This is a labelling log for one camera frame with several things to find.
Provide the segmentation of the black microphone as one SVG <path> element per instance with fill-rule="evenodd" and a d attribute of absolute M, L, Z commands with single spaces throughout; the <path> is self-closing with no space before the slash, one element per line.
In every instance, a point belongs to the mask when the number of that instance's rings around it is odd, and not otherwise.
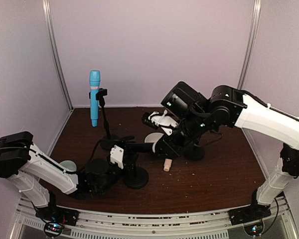
<path fill-rule="evenodd" d="M 135 153 L 155 153 L 154 143 L 135 143 L 135 142 L 128 142 L 125 146 L 130 152 Z"/>

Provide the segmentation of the black microphone stand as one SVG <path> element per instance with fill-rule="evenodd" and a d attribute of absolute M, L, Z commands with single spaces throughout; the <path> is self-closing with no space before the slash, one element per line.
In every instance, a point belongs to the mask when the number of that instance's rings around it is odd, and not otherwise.
<path fill-rule="evenodd" d="M 97 93 L 96 97 L 99 101 L 99 107 L 101 107 L 102 117 L 103 117 L 103 126 L 106 132 L 106 135 L 101 139 L 101 148 L 110 151 L 111 148 L 115 144 L 115 140 L 119 139 L 119 137 L 115 134 L 110 133 L 110 125 L 107 120 L 106 110 L 105 110 L 105 99 L 104 97 L 108 94 L 107 89 L 99 88 L 99 92 Z"/>
<path fill-rule="evenodd" d="M 115 140 L 115 145 L 120 147 L 120 144 L 127 144 L 128 142 L 135 142 L 135 137 L 133 135 L 121 137 Z M 149 181 L 149 174 L 148 172 L 142 168 L 137 166 L 137 177 L 135 179 L 125 179 L 123 178 L 124 184 L 131 189 L 140 189 L 144 187 Z"/>
<path fill-rule="evenodd" d="M 203 159 L 205 150 L 202 145 L 191 143 L 186 147 L 183 155 L 186 159 L 197 161 Z"/>

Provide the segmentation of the black front microphone stand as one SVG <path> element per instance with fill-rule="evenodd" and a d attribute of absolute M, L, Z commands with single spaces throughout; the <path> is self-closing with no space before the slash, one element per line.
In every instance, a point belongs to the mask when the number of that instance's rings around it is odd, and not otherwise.
<path fill-rule="evenodd" d="M 101 148 L 110 151 L 111 148 L 115 144 L 115 140 L 119 139 L 119 137 L 115 134 L 110 133 L 110 125 L 107 120 L 106 110 L 105 110 L 105 99 L 104 97 L 108 94 L 107 89 L 99 88 L 99 92 L 97 93 L 96 97 L 99 101 L 99 107 L 101 107 L 102 117 L 103 117 L 103 126 L 106 132 L 106 135 L 101 139 Z"/>

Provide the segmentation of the blue microphone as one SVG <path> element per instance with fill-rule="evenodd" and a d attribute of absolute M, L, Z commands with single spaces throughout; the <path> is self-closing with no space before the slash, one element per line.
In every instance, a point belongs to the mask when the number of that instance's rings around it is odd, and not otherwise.
<path fill-rule="evenodd" d="M 99 118 L 99 101 L 97 100 L 97 93 L 99 92 L 101 75 L 99 70 L 92 70 L 90 72 L 90 118 L 93 127 L 98 126 Z"/>

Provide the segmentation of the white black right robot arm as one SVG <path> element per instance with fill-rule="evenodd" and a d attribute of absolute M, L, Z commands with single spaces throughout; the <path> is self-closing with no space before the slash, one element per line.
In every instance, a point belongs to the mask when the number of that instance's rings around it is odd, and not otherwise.
<path fill-rule="evenodd" d="M 283 143 L 277 165 L 255 191 L 251 207 L 267 208 L 299 176 L 299 117 L 227 85 L 216 87 L 206 98 L 180 81 L 161 104 L 179 119 L 171 134 L 162 136 L 153 146 L 156 154 L 166 158 L 180 157 L 187 145 L 221 125 L 253 130 Z"/>

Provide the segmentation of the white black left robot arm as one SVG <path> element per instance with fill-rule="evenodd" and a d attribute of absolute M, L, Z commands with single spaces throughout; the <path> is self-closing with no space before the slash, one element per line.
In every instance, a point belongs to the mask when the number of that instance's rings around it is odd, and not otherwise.
<path fill-rule="evenodd" d="M 129 144 L 116 141 L 108 159 L 95 158 L 98 141 L 80 169 L 71 170 L 46 155 L 33 142 L 33 135 L 23 131 L 0 137 L 0 178 L 10 181 L 35 207 L 48 209 L 55 196 L 38 179 L 51 184 L 75 200 L 89 200 L 103 195 L 121 178 L 136 175 L 138 153 Z"/>

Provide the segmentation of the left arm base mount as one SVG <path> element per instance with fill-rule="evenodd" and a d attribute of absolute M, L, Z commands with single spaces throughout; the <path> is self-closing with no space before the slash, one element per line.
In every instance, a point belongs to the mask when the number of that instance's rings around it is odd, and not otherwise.
<path fill-rule="evenodd" d="M 49 239 L 60 236 L 65 226 L 76 226 L 79 212 L 73 209 L 66 209 L 56 205 L 56 196 L 49 192 L 47 207 L 38 208 L 33 203 L 35 216 L 44 222 L 43 232 Z"/>

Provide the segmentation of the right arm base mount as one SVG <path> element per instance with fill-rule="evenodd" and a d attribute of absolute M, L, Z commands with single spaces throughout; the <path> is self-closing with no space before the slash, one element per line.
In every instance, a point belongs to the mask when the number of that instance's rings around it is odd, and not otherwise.
<path fill-rule="evenodd" d="M 242 225 L 246 235 L 250 237 L 262 236 L 265 232 L 263 219 L 271 216 L 270 205 L 260 205 L 253 200 L 250 205 L 228 211 L 231 225 Z"/>

